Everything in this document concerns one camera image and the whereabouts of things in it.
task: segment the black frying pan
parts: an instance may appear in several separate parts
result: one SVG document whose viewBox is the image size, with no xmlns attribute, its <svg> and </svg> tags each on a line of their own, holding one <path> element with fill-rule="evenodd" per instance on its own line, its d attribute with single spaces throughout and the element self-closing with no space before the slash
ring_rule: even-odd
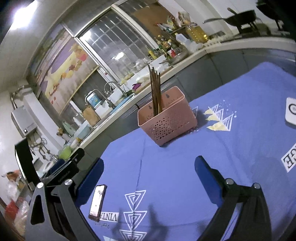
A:
<svg viewBox="0 0 296 241">
<path fill-rule="evenodd" d="M 237 13 L 231 17 L 228 17 L 228 18 L 210 18 L 210 19 L 205 20 L 203 23 L 209 23 L 209 22 L 216 21 L 216 20 L 224 20 L 228 24 L 240 28 L 241 25 L 252 23 L 255 21 L 255 19 L 256 19 L 255 10 L 248 10 L 245 12 Z"/>
</svg>

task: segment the utensil holder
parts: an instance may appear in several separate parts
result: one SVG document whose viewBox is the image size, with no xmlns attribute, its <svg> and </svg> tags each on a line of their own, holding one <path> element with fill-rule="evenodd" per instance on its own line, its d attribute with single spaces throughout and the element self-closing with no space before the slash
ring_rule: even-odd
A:
<svg viewBox="0 0 296 241">
<path fill-rule="evenodd" d="M 138 111 L 138 126 L 159 146 L 197 126 L 188 101 L 174 86 L 162 93 L 163 112 L 153 117 L 152 101 Z"/>
</svg>

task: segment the silver screw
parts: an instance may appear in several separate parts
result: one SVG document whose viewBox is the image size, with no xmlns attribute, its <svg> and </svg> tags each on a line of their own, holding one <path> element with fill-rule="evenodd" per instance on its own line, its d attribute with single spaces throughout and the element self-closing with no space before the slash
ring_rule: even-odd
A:
<svg viewBox="0 0 296 241">
<path fill-rule="evenodd" d="M 37 188 L 42 188 L 43 186 L 44 186 L 43 183 L 38 183 L 38 184 L 37 184 Z"/>
<path fill-rule="evenodd" d="M 254 185 L 254 188 L 256 188 L 256 189 L 260 189 L 261 188 L 261 186 L 260 186 L 259 183 L 254 183 L 253 185 Z"/>
<path fill-rule="evenodd" d="M 234 184 L 234 181 L 231 178 L 227 178 L 227 179 L 225 179 L 225 181 L 228 185 Z"/>
<path fill-rule="evenodd" d="M 67 180 L 64 181 L 64 184 L 66 186 L 70 186 L 72 184 L 72 182 L 73 182 L 72 179 L 67 179 Z"/>
</svg>

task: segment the chopstick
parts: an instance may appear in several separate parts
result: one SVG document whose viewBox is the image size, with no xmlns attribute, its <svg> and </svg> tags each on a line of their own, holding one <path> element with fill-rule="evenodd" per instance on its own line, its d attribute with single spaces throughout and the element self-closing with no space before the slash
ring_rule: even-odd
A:
<svg viewBox="0 0 296 241">
<path fill-rule="evenodd" d="M 160 93 L 160 73 L 155 72 L 154 67 L 149 68 L 150 82 L 151 82 L 151 94 L 153 104 L 153 115 L 156 116 L 163 111 L 161 106 L 161 93 Z"/>
</svg>

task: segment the table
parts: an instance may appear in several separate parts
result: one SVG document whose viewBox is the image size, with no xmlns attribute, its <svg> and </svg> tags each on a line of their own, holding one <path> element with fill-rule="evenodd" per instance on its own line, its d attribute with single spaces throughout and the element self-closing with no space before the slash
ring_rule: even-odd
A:
<svg viewBox="0 0 296 241">
<path fill-rule="evenodd" d="M 107 185 L 101 221 L 88 219 L 92 193 L 80 207 L 87 222 L 101 240 L 196 241 L 217 209 L 194 170 L 202 155 L 239 185 L 260 183 L 276 240 L 296 214 L 294 152 L 286 156 L 296 130 L 285 122 L 287 97 L 296 98 L 296 78 L 262 63 L 190 103 L 196 130 L 163 147 L 141 129 L 112 142 L 97 183 Z"/>
</svg>

